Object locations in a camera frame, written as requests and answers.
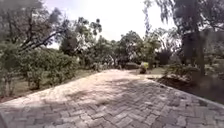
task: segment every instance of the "sky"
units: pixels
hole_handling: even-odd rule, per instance
[[[121,35],[133,30],[141,37],[145,34],[143,0],[44,0],[49,10],[59,8],[71,20],[84,17],[90,22],[100,19],[101,35],[108,40],[120,40]],[[153,5],[149,9],[152,28],[171,28],[173,22],[162,23],[160,9]]]

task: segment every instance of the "shrub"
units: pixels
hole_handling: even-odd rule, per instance
[[[142,62],[140,66],[140,74],[146,74],[149,64],[147,62]]]

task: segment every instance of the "dirt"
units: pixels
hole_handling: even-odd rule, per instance
[[[172,88],[176,88],[181,91],[188,92],[193,95],[197,95],[199,97],[203,97],[203,98],[224,104],[223,83],[212,84],[206,81],[206,84],[209,84],[208,86],[208,85],[201,85],[202,83],[193,85],[179,79],[167,78],[167,77],[162,77],[160,79],[153,79],[153,80],[159,83],[162,83],[166,86],[170,86]]]

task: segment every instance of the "paved walkway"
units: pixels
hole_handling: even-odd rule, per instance
[[[224,128],[223,108],[118,70],[5,102],[0,112],[8,128]]]

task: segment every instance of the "bush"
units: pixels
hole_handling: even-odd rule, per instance
[[[129,62],[125,64],[125,69],[131,70],[131,69],[139,69],[139,65],[133,62]]]
[[[21,55],[20,72],[28,86],[39,89],[47,78],[51,86],[74,77],[76,59],[58,51],[34,50]]]
[[[140,66],[140,74],[146,74],[149,64],[147,62],[142,62]]]

